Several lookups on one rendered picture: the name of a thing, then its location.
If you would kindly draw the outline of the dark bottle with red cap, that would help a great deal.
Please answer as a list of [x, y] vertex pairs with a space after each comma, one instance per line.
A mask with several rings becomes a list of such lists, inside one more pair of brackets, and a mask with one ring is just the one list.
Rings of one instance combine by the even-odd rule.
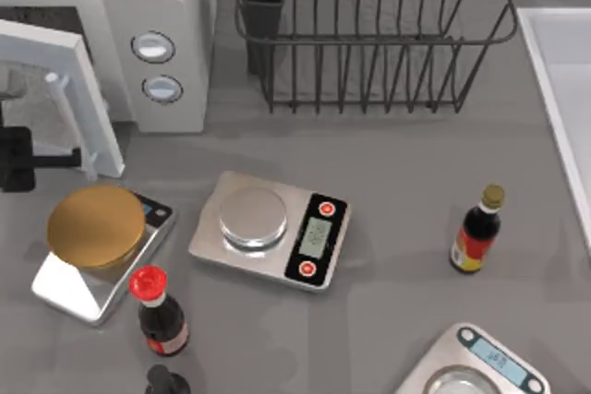
[[135, 270], [128, 289], [139, 301], [139, 325], [148, 347], [160, 356], [180, 353], [189, 340], [189, 327], [180, 303], [168, 292], [167, 273], [154, 265]]

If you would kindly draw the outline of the silver scale with gold plate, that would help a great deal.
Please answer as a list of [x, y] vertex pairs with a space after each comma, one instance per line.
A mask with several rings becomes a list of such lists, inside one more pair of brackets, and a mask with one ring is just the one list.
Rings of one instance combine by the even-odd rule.
[[98, 326], [126, 295], [132, 273], [151, 263], [175, 220], [172, 207], [127, 188], [80, 188], [49, 216], [49, 254], [31, 290], [48, 305]]

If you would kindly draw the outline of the silver scale with black panel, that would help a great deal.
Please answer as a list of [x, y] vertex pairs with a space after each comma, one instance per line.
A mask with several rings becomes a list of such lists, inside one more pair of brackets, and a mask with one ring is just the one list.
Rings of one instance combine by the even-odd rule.
[[332, 282], [351, 215], [340, 198], [226, 171], [200, 211], [188, 252], [320, 292]]

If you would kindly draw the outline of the pale microwave oven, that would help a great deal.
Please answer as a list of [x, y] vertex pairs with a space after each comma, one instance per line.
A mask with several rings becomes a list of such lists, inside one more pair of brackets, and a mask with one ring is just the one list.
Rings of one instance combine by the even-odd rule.
[[[133, 122], [147, 133], [199, 133], [207, 108], [216, 0], [0, 0], [25, 24], [82, 35], [114, 122]], [[175, 56], [149, 64], [132, 52], [131, 39], [158, 31], [175, 44]], [[166, 75], [183, 97], [161, 105], [142, 92], [146, 78]]]

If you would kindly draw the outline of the white microwave door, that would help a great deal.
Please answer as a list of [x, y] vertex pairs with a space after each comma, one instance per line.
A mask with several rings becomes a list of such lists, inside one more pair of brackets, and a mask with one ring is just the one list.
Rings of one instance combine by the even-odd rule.
[[0, 61], [39, 66], [71, 79], [70, 103], [98, 176], [118, 178], [125, 163], [98, 80], [79, 34], [0, 19]]

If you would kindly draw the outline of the silver scale with blue display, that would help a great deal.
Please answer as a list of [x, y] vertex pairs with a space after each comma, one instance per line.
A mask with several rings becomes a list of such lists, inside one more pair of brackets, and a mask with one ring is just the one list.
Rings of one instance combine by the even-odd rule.
[[447, 328], [393, 394], [552, 394], [548, 380], [484, 329]]

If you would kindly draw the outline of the dark bottle with olive cap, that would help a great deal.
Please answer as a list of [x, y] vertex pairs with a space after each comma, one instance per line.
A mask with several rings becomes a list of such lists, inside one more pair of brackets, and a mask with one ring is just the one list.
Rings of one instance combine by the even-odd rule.
[[468, 210], [450, 249], [450, 262], [459, 272], [479, 272], [488, 251], [497, 238], [505, 191], [501, 185], [489, 184], [483, 190], [477, 205]]

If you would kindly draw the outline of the white microwave door handle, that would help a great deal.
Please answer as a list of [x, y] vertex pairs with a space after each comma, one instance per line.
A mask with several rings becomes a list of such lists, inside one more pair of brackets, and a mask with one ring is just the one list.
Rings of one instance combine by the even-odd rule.
[[52, 99], [57, 105], [59, 112], [66, 123], [74, 141], [81, 151], [81, 165], [79, 169], [86, 174], [90, 182], [96, 182], [98, 174], [95, 169], [95, 160], [97, 154], [89, 152], [86, 141], [78, 126], [77, 117], [74, 114], [71, 106], [71, 99], [76, 97], [75, 90], [70, 86], [71, 79], [69, 76], [60, 76], [55, 72], [49, 72], [44, 78]]

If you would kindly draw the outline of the black bottle top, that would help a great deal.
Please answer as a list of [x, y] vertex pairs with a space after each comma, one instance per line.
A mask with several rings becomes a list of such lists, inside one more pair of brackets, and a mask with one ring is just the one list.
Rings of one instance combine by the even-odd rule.
[[147, 382], [144, 394], [191, 394], [187, 380], [163, 364], [153, 365], [148, 370]]

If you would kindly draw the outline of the round silver microwave knob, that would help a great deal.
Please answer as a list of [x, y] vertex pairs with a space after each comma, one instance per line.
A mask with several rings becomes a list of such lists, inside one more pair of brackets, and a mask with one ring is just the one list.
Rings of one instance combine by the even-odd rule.
[[149, 64], [163, 64], [175, 56], [175, 44], [165, 34], [147, 31], [131, 39], [131, 50], [141, 61]]
[[148, 99], [161, 105], [179, 101], [184, 95], [182, 84], [176, 78], [166, 75], [144, 79], [141, 89]]

